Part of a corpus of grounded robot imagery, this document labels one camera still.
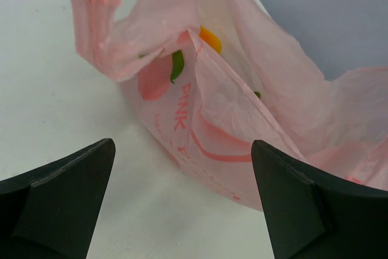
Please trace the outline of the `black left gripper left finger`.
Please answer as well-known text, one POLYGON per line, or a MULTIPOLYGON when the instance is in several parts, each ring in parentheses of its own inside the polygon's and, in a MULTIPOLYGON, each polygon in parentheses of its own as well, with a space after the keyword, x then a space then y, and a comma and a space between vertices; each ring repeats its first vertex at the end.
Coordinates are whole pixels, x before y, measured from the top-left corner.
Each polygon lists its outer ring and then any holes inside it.
POLYGON ((111 138, 1 181, 1 258, 86 258, 109 182, 111 138))

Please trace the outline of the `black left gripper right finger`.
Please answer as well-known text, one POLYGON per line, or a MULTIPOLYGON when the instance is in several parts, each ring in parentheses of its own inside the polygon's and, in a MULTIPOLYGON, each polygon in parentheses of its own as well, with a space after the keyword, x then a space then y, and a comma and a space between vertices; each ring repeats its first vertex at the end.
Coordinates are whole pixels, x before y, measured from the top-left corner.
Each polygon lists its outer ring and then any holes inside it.
POLYGON ((275 258, 387 258, 387 192, 338 178, 262 140, 252 163, 275 258))

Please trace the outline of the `pink plastic bag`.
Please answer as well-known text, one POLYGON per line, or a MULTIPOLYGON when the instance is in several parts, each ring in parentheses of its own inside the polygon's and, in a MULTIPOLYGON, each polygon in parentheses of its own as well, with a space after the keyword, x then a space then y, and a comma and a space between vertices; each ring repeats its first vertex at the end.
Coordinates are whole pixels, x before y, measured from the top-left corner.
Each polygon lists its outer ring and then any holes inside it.
POLYGON ((261 210, 254 140, 387 189, 387 70, 326 81, 255 0, 71 0, 78 54, 117 82, 181 170, 261 210), (222 42, 218 54, 201 26, 222 42))

